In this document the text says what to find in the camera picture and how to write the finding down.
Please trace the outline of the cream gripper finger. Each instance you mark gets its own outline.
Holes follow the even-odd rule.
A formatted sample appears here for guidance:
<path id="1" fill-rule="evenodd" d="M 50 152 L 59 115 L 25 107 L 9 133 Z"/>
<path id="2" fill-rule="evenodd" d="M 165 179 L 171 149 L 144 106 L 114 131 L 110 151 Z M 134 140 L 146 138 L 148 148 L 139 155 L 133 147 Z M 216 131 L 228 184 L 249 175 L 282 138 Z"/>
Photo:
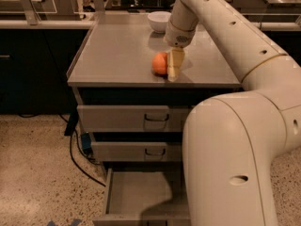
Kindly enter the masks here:
<path id="1" fill-rule="evenodd" d="M 182 48 L 172 48 L 167 53 L 167 79 L 174 82 L 178 79 L 185 52 Z"/>

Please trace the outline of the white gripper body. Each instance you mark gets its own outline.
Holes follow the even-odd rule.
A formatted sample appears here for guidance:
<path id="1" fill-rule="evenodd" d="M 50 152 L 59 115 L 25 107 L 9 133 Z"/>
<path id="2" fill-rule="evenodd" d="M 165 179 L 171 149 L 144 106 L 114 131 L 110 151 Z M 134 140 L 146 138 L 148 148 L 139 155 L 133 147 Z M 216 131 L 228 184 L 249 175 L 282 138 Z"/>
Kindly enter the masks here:
<path id="1" fill-rule="evenodd" d="M 181 30 L 171 21 L 167 22 L 165 41 L 170 47 L 185 48 L 191 43 L 194 35 L 194 30 Z"/>

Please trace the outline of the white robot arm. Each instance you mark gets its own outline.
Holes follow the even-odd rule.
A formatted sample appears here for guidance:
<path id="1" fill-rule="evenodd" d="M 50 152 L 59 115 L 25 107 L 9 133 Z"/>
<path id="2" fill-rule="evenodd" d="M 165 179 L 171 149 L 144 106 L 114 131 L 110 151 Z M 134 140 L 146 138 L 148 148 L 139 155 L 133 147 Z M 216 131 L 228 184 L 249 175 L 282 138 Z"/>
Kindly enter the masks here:
<path id="1" fill-rule="evenodd" d="M 271 163 L 301 145 L 301 68 L 225 0 L 176 0 L 167 44 L 188 46 L 198 24 L 243 89 L 201 102 L 185 122 L 191 226 L 277 226 Z"/>

